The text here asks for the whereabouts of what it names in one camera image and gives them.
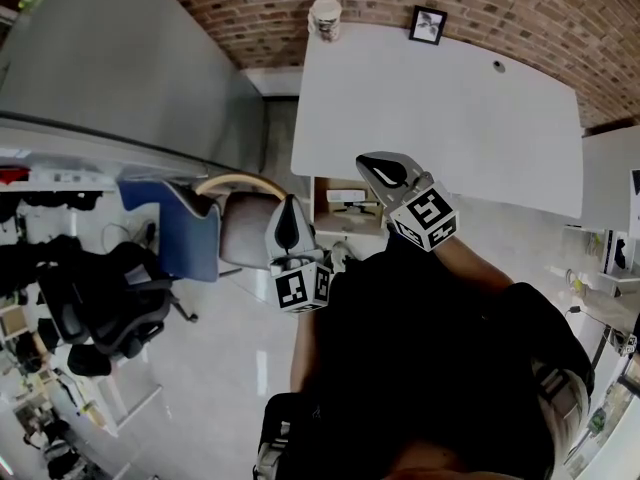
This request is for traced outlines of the person's right forearm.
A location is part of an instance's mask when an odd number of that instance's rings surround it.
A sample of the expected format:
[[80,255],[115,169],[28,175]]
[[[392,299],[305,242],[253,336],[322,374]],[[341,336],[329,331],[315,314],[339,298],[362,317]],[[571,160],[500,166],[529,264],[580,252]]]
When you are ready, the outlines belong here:
[[454,276],[486,293],[500,293],[514,283],[455,236],[438,245],[433,252]]

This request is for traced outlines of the black office chair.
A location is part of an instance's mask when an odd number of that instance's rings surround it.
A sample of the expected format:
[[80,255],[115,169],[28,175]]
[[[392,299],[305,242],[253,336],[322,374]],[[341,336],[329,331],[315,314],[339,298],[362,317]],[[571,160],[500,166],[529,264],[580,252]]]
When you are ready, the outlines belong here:
[[173,294],[175,278],[151,250],[134,242],[96,254],[75,237],[59,236],[42,252],[36,280],[51,318],[39,333],[46,345],[70,347],[67,366],[77,376],[108,376],[114,360],[140,354],[163,332],[171,309],[198,321]]

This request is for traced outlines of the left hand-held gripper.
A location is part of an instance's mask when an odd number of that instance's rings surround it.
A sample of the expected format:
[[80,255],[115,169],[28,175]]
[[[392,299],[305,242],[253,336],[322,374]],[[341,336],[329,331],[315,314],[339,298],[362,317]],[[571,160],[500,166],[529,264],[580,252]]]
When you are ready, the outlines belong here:
[[296,196],[287,195],[265,233],[275,301],[285,313],[305,313],[329,303],[332,271]]

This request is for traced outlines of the white desk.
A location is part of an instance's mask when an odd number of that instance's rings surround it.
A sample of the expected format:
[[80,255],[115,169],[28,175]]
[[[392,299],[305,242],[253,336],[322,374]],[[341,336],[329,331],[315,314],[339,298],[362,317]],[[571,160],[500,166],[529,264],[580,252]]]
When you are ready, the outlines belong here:
[[353,180],[356,157],[375,151],[410,156],[454,194],[582,212],[570,87],[468,43],[429,45],[399,28],[346,23],[334,43],[308,41],[291,169]]

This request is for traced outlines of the black picture frame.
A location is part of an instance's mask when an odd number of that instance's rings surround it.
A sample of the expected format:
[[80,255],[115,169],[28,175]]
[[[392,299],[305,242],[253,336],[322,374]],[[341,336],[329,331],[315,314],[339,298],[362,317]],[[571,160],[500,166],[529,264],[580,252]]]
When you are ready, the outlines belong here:
[[409,39],[430,45],[440,43],[448,14],[445,11],[415,6]]

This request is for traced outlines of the printed paper cup with lid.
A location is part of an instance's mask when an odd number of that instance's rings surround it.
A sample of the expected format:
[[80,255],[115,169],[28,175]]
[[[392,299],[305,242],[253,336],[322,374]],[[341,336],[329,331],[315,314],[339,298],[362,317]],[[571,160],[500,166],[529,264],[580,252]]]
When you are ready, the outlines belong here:
[[308,12],[307,29],[327,43],[336,42],[340,33],[342,6],[338,0],[315,0]]

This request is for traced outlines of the person's black clothed body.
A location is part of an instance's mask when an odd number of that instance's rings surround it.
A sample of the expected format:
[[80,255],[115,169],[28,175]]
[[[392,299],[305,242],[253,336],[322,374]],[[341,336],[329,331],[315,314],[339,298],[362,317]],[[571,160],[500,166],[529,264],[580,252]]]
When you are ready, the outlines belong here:
[[595,374],[543,294],[486,293],[397,233],[331,262],[315,388],[269,400],[253,480],[552,480]]

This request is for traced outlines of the blue chair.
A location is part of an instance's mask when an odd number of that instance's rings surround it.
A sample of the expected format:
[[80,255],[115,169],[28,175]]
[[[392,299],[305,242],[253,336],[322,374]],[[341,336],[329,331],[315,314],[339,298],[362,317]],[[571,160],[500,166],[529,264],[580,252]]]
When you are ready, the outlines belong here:
[[159,263],[182,279],[215,282],[219,278],[221,211],[217,202],[170,181],[122,180],[122,204],[132,211],[159,205]]

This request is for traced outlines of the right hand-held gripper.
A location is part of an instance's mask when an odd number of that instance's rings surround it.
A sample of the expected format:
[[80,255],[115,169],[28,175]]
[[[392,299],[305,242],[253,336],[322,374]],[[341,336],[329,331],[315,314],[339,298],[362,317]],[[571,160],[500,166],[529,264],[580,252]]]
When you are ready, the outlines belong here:
[[409,156],[364,153],[356,157],[356,167],[383,211],[393,210],[390,219],[396,232],[414,245],[433,251],[458,231],[458,211],[449,193],[429,173],[421,174],[422,168]]

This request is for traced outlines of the person's left forearm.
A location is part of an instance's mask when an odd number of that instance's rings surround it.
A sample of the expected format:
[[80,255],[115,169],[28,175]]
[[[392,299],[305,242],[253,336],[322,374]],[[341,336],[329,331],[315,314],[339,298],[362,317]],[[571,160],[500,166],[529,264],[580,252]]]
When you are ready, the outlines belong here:
[[300,313],[290,370],[290,390],[310,393],[314,390],[318,370],[316,312]]

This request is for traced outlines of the white marker pen black cap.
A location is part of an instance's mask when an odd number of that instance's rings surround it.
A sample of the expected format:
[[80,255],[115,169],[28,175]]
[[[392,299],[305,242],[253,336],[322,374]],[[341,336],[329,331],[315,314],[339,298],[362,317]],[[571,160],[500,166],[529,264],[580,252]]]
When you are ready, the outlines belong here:
[[368,215],[376,216],[379,204],[373,201],[345,202],[340,208],[334,210],[334,214],[343,213],[348,215]]

